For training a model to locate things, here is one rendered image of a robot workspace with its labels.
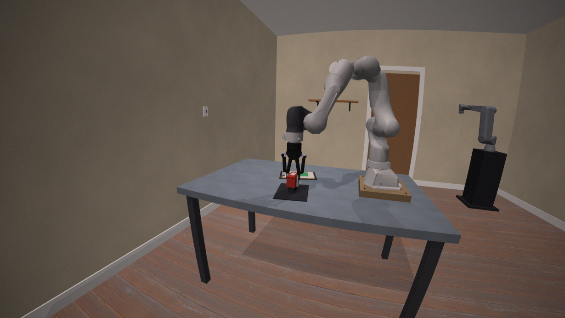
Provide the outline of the red self-inking stamp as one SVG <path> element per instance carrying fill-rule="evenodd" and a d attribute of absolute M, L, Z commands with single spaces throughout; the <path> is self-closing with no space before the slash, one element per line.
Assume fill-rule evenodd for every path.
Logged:
<path fill-rule="evenodd" d="M 288 194 L 295 194 L 297 192 L 298 187 L 296 187 L 296 182 L 297 182 L 297 172 L 291 172 L 287 176 Z"/>

